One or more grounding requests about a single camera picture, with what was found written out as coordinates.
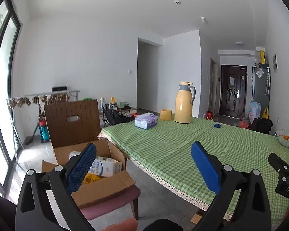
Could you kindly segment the person left hand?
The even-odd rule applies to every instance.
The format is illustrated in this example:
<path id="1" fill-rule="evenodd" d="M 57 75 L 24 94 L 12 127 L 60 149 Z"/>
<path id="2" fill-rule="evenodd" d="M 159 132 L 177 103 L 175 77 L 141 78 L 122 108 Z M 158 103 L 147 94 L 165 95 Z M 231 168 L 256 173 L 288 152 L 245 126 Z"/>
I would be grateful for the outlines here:
<path id="1" fill-rule="evenodd" d="M 136 231 L 138 222 L 134 218 L 128 218 L 120 223 L 110 225 L 102 231 Z"/>

